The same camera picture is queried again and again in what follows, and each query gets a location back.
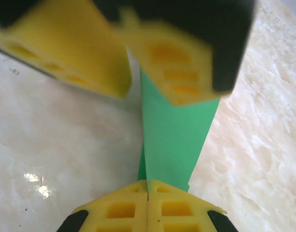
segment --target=beige marble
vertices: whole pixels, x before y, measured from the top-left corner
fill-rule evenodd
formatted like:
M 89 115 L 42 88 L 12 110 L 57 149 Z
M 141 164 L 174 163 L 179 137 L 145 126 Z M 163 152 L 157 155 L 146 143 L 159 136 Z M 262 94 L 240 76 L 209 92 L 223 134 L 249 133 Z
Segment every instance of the beige marble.
M 56 231 L 75 208 L 136 180 L 138 64 L 126 101 L 59 83 L 0 55 L 0 232 Z M 296 18 L 265 0 L 190 192 L 240 232 L 296 232 Z
M 259 4 L 190 186 L 241 232 L 296 232 L 296 20 L 277 1 Z

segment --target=black plastic piece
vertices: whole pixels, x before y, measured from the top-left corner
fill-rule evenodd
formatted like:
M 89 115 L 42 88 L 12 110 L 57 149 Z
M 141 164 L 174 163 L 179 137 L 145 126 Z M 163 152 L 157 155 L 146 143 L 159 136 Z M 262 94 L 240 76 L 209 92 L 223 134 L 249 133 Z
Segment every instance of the black plastic piece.
M 80 210 L 69 215 L 56 232 L 79 232 L 89 212 Z
M 217 232 L 238 232 L 227 216 L 213 210 L 208 211 L 208 215 Z
M 0 28 L 6 28 L 40 0 L 0 0 Z
M 256 0 L 93 0 L 112 23 L 132 7 L 142 21 L 162 20 L 213 46 L 213 89 L 234 88 Z

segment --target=black rubber corner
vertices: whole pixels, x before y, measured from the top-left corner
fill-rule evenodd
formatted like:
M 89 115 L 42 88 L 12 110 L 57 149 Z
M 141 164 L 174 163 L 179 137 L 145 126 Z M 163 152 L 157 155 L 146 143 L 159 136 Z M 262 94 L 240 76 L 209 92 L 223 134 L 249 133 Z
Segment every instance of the black rubber corner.
M 238 232 L 227 216 L 213 210 L 208 211 L 208 215 L 217 232 Z
M 80 210 L 69 215 L 56 232 L 79 232 L 89 212 Z
M 0 28 L 6 28 L 40 0 L 0 0 Z

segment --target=black edge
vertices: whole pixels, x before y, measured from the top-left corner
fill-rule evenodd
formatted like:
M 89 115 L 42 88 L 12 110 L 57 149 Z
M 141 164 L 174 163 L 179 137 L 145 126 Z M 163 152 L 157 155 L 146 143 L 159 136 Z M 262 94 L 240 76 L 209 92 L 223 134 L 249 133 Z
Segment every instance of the black edge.
M 56 232 L 79 232 L 89 212 L 80 210 L 69 215 Z
M 238 232 L 227 216 L 213 210 L 208 211 L 208 215 L 217 232 Z

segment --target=yellow foam corner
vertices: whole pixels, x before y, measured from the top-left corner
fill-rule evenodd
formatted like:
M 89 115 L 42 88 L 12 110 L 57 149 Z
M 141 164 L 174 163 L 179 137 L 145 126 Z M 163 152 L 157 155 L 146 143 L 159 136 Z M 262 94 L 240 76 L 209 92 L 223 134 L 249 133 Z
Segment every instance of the yellow foam corner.
M 138 181 L 74 210 L 89 212 L 80 232 L 147 231 L 148 192 L 146 181 Z
M 217 232 L 208 211 L 226 212 L 163 182 L 149 182 L 148 232 Z
M 140 21 L 131 7 L 120 8 L 119 13 L 116 31 L 171 104 L 187 105 L 224 94 L 212 87 L 209 43 L 162 21 Z
M 115 98 L 131 85 L 124 44 L 90 0 L 42 0 L 7 29 L 0 49 L 57 79 Z

